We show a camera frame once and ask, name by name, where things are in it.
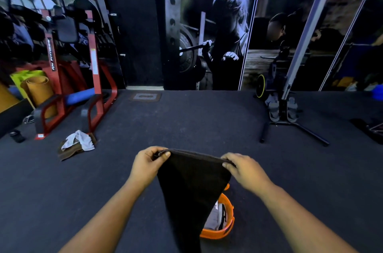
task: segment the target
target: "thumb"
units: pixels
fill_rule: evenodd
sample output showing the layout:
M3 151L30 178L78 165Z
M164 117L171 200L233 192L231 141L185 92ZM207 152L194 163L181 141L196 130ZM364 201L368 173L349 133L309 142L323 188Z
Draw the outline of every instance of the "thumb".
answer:
M170 152L167 151L166 153L162 154L159 158L157 158L155 161L153 161L154 166L156 167L156 170L159 170L162 164L164 164L165 161L170 156Z
M222 163L222 166L226 168L230 173L233 175L233 177L237 178L238 176L238 170L230 163L224 162Z

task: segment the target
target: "blonde hair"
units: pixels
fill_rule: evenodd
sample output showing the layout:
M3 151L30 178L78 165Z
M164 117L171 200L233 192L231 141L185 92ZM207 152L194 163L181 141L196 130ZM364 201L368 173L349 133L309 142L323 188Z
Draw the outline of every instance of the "blonde hair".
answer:
M247 24L247 16L249 15L250 0L213 0L213 6L217 1L224 2L229 10L232 10L233 13L238 13L239 26L245 32L249 30L249 26Z

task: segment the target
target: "folded black fabric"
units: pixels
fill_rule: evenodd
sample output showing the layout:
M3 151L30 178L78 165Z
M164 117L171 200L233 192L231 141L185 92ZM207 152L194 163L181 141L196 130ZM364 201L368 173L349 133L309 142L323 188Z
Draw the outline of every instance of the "folded black fabric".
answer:
M201 252L199 235L230 180L222 163L231 161L211 155L177 149L158 171L158 180L175 240L182 253Z

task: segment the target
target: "rolled orange mat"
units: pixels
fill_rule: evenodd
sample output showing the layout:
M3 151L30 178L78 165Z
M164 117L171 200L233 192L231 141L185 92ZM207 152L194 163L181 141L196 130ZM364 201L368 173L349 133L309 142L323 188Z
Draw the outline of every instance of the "rolled orange mat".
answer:
M16 105L18 102L19 100L0 82L0 113Z
M28 89L36 106L42 104L54 95L49 79L46 76L33 76L26 80ZM57 115L56 105L50 106L45 112L45 118Z

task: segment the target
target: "orange laundry basket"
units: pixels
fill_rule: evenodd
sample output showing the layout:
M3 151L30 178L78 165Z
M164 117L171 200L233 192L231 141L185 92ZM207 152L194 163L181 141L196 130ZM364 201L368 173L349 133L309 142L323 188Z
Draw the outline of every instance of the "orange laundry basket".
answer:
M225 205L226 219L227 219L226 226L222 230L218 230L218 231L203 229L201 234L199 235L201 238L214 239L214 240L222 239L223 237L226 237L230 233L231 229L233 229L234 207L232 206L231 202L224 194L220 195L220 197L218 198L218 203Z

